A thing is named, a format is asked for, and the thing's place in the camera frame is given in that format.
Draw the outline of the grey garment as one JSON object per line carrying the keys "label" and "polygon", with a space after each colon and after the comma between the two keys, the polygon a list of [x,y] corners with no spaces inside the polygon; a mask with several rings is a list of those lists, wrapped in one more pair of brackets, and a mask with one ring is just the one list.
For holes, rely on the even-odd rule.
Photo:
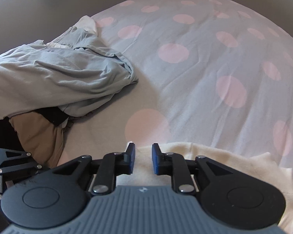
{"label": "grey garment", "polygon": [[0,55],[0,120],[48,107],[81,117],[137,80],[130,61],[106,47],[95,20],[84,16],[49,43]]}

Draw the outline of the brown garment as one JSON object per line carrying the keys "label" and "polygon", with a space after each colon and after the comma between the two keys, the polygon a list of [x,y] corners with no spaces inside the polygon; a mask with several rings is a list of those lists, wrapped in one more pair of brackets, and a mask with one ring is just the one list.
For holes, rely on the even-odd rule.
{"label": "brown garment", "polygon": [[37,163],[54,168],[63,152],[63,130],[41,114],[30,112],[15,115],[9,120],[18,135],[22,148],[30,152]]}

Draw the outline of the black garment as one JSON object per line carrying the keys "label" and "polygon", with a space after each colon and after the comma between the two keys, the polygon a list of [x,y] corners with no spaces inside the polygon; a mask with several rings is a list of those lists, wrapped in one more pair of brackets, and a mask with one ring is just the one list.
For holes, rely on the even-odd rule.
{"label": "black garment", "polygon": [[36,109],[0,120],[0,148],[16,151],[54,151],[63,144],[61,125],[68,115],[58,107]]}

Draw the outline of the polka dot bed sheet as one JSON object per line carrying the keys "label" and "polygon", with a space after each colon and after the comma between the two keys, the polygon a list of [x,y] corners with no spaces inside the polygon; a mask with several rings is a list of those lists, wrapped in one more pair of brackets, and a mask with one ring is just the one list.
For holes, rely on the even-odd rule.
{"label": "polka dot bed sheet", "polygon": [[230,0],[128,0],[94,15],[138,83],[74,123],[61,161],[190,142],[293,169],[293,37]]}

